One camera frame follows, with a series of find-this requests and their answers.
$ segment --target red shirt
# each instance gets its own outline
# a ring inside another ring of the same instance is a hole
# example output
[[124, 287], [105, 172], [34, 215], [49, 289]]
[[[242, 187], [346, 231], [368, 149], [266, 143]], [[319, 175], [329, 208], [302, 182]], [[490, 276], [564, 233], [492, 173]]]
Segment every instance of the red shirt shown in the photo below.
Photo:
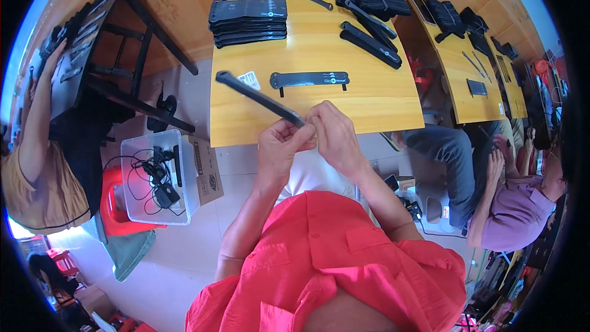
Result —
[[301, 331], [337, 287], [404, 331], [448, 331], [466, 300], [465, 263], [431, 241], [391, 242], [362, 206], [307, 191], [277, 205], [240, 276], [205, 287], [187, 331]]

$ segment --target purple shirt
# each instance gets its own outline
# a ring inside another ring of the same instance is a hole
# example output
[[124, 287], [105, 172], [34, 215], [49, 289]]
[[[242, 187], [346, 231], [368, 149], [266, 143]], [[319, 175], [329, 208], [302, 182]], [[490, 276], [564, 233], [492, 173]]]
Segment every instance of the purple shirt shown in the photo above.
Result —
[[482, 247], [492, 251], [516, 251], [533, 243], [547, 223], [555, 203], [534, 185], [541, 176], [507, 179], [498, 183], [490, 216], [482, 233]]

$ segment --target person in purple shirt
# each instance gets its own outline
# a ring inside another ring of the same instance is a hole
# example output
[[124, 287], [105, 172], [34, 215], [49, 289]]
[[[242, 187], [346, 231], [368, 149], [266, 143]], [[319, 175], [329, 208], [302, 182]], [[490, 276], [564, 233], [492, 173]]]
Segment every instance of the person in purple shirt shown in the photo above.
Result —
[[[462, 229], [469, 245], [515, 251], [539, 236], [566, 183], [558, 148], [547, 161], [544, 177], [522, 176], [513, 145], [507, 144], [513, 136], [500, 134], [500, 123], [471, 123], [457, 129], [427, 125], [386, 137], [396, 150], [409, 147], [445, 163], [450, 224]], [[504, 130], [512, 134], [509, 128]]]

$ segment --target tiled floor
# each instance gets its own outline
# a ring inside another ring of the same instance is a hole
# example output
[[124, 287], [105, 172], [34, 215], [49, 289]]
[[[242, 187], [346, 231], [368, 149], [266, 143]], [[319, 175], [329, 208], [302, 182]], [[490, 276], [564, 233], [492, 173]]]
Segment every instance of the tiled floor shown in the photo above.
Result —
[[[198, 62], [197, 66], [198, 76], [175, 68], [146, 77], [144, 83], [155, 86], [164, 80], [165, 95], [177, 96], [176, 116], [192, 121], [197, 135], [208, 136], [211, 60]], [[117, 126], [113, 135], [121, 142], [142, 135], [144, 126], [144, 117], [137, 117]], [[439, 180], [445, 172], [444, 165], [414, 152], [394, 151], [379, 134], [358, 135], [358, 141], [382, 177], [394, 173], [431, 181]], [[117, 143], [109, 144], [103, 157], [115, 156], [118, 150]], [[199, 208], [188, 226], [157, 229], [158, 240], [125, 282], [114, 280], [112, 262], [102, 244], [81, 229], [50, 235], [52, 246], [70, 249], [89, 283], [106, 292], [122, 312], [160, 332], [183, 331], [192, 300], [213, 280], [221, 236], [250, 193], [257, 173], [255, 145], [218, 148], [216, 153], [225, 196]], [[464, 239], [425, 237], [457, 251], [468, 268], [473, 248]]]

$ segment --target clear plastic box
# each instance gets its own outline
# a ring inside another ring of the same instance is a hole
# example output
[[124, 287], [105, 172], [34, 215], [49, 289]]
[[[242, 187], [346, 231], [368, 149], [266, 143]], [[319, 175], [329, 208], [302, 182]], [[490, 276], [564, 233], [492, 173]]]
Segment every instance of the clear plastic box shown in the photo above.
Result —
[[[178, 145], [180, 156], [180, 176], [182, 187], [178, 186], [174, 159], [167, 161], [166, 167], [170, 173], [171, 184], [180, 195], [180, 200], [170, 209], [161, 209], [155, 202], [151, 177], [142, 167], [132, 168], [135, 156], [147, 160], [153, 156], [153, 147], [173, 151]], [[121, 169], [123, 171], [123, 192], [125, 206], [129, 219], [134, 222], [153, 223], [157, 225], [186, 226], [191, 222], [191, 216], [200, 207], [199, 191], [196, 177], [194, 147], [181, 137], [177, 129], [169, 129], [156, 134], [130, 138], [121, 142]]]

